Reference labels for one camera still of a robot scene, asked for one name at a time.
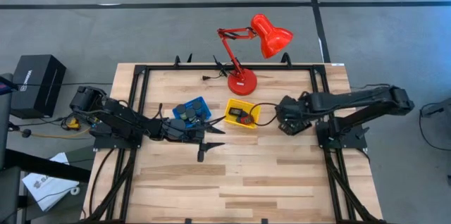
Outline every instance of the lamp shade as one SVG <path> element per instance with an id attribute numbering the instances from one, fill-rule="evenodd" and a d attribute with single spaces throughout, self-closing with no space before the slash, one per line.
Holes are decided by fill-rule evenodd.
<path id="1" fill-rule="evenodd" d="M 293 33 L 281 27 L 274 27 L 263 14 L 257 14 L 252 18 L 251 27 L 261 38 L 261 53 L 264 58 L 276 55 L 293 38 Z"/>

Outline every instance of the gray floor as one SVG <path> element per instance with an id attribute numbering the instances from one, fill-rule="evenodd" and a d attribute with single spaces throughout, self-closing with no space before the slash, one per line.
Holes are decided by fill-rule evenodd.
<path id="1" fill-rule="evenodd" d="M 309 0 L 0 0 L 0 4 L 117 4 L 199 1 Z M 443 0 L 319 0 L 443 1 Z M 68 67 L 65 82 L 112 82 L 119 62 L 173 61 L 176 55 L 211 61 L 227 54 L 219 27 L 243 27 L 255 13 L 290 29 L 294 62 L 321 62 L 312 10 L 306 8 L 209 8 L 0 11 L 0 71 L 13 72 L 21 55 L 53 54 Z M 430 148 L 418 127 L 418 108 L 451 97 L 451 8 L 322 8 L 330 58 L 345 63 L 351 85 L 388 82 L 404 87 L 416 104 L 405 117 L 385 116 L 368 124 L 371 169 L 386 220 L 449 223 L 451 153 Z M 258 41 L 230 43 L 241 61 L 264 61 Z M 76 87 L 64 87 L 55 116 L 64 116 Z M 11 118 L 13 122 L 29 123 Z M 424 121 L 433 144 L 451 148 L 449 119 Z M 35 132 L 63 133 L 53 125 Z M 24 139 L 11 134 L 8 147 L 48 157 L 92 140 Z M 54 217 L 69 221 L 76 211 Z M 49 223 L 41 218 L 36 223 Z"/>

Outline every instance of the wooden tabletop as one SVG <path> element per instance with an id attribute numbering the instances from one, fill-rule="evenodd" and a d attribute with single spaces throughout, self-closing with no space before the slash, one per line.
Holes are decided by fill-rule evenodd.
<path id="1" fill-rule="evenodd" d="M 134 63 L 120 63 L 111 98 L 128 99 Z M 330 91 L 350 92 L 343 65 L 325 64 Z M 285 96 L 297 98 L 311 92 L 307 71 L 258 70 L 257 89 L 240 97 L 227 87 L 224 77 L 203 81 L 202 76 L 217 76 L 212 70 L 159 70 L 150 72 L 144 115 L 153 116 L 163 104 L 163 115 L 173 117 L 172 108 L 202 96 L 212 118 L 223 116 L 229 98 L 252 103 L 279 103 Z M 140 88 L 135 100 L 139 102 Z M 338 111 L 346 116 L 352 109 Z M 262 106 L 260 123 L 273 116 L 272 106 Z M 333 206 L 323 151 L 318 147 L 314 128 L 287 136 L 275 121 L 255 130 L 226 122 L 217 126 L 225 135 L 206 133 L 206 142 L 225 142 L 197 162 L 197 145 L 155 142 L 143 139 L 137 152 L 130 194 L 127 223 L 333 223 Z M 98 167 L 108 150 L 96 154 L 88 192 Z M 117 150 L 102 168 L 94 193 L 94 207 L 111 188 Z M 354 149 L 343 150 L 351 188 L 367 209 L 382 218 L 371 176 L 369 162 Z M 340 191 L 340 205 L 346 218 L 345 200 Z M 114 216 L 121 207 L 118 193 Z M 88 212 L 89 193 L 84 210 Z"/>

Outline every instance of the yellow cable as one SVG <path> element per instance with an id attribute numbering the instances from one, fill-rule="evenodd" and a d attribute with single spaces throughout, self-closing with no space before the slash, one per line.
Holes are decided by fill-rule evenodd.
<path id="1" fill-rule="evenodd" d="M 63 138 L 63 139 L 70 139 L 70 138 L 77 137 L 77 136 L 79 136 L 79 135 L 82 135 L 82 134 L 88 132 L 89 129 L 90 129 L 90 128 L 87 128 L 86 130 L 84 130 L 84 131 L 82 131 L 82 132 L 79 132 L 79 133 L 75 133 L 75 134 L 73 134 L 73 135 L 42 135 L 42 134 L 39 134 L 39 133 L 33 133 L 33 132 L 32 132 L 31 135 L 32 135 L 32 136 L 35 136 L 35 137 L 48 137 L 48 138 Z"/>

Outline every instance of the black box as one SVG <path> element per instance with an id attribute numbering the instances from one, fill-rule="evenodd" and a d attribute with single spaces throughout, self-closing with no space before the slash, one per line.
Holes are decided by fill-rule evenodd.
<path id="1" fill-rule="evenodd" d="M 66 67 L 52 55 L 21 56 L 13 82 L 11 115 L 18 118 L 49 118 L 54 114 Z"/>

